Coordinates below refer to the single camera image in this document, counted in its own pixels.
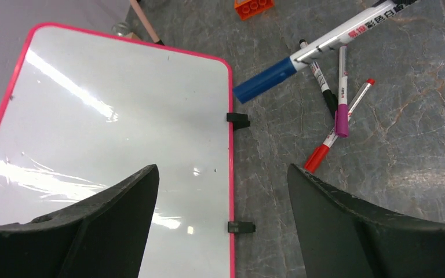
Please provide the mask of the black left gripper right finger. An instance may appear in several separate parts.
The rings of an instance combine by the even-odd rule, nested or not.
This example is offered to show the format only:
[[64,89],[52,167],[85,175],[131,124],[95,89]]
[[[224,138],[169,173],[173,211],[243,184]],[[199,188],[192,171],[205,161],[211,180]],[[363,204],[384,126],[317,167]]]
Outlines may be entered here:
[[445,277],[445,224],[374,205],[295,164],[287,184],[308,277]]

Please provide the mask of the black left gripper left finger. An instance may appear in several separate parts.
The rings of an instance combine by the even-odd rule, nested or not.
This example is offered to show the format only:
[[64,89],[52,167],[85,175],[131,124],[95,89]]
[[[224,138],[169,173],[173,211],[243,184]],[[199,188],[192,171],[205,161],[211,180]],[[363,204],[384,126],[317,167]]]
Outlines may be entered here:
[[68,207],[1,225],[0,277],[137,277],[158,186],[151,164]]

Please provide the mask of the pink framed whiteboard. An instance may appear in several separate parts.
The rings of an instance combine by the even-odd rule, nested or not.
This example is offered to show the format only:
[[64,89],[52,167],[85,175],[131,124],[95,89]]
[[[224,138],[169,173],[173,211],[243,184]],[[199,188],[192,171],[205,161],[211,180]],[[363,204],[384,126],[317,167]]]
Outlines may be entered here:
[[140,277],[235,277],[233,76],[223,59],[58,23],[30,30],[0,106],[0,225],[149,164]]

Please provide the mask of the blue capped white marker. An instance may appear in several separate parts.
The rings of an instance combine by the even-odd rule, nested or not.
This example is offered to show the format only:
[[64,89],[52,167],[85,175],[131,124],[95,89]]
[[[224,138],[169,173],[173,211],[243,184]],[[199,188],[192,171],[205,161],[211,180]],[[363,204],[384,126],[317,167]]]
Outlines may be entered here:
[[341,46],[395,16],[414,1],[378,1],[371,7],[310,42],[263,72],[233,88],[234,96],[244,104],[315,62],[319,56]]

